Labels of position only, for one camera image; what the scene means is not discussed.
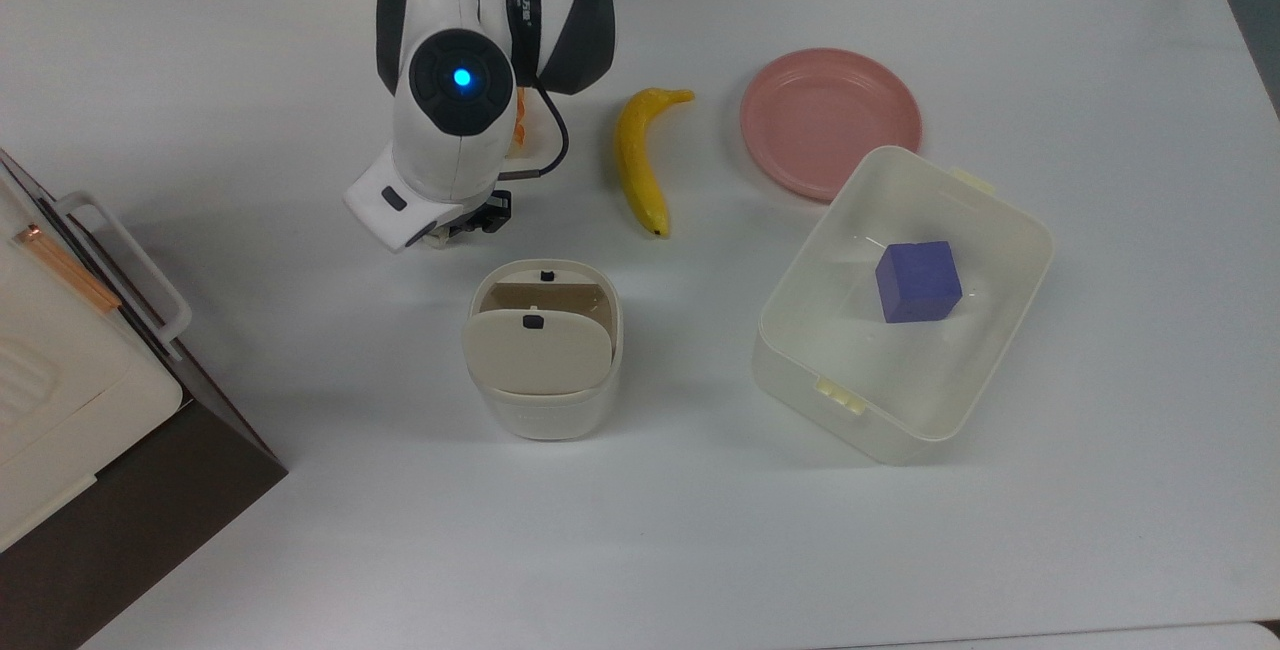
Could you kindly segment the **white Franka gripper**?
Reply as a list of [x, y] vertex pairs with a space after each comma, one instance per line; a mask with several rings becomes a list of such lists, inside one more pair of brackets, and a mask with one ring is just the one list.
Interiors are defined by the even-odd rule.
[[463, 202], [426, 200], [410, 188], [396, 170], [393, 145], [346, 189], [346, 207], [371, 235], [390, 252], [424, 243], [444, 250], [453, 237], [466, 232], [495, 234], [512, 216], [513, 196], [508, 189], [476, 194]]

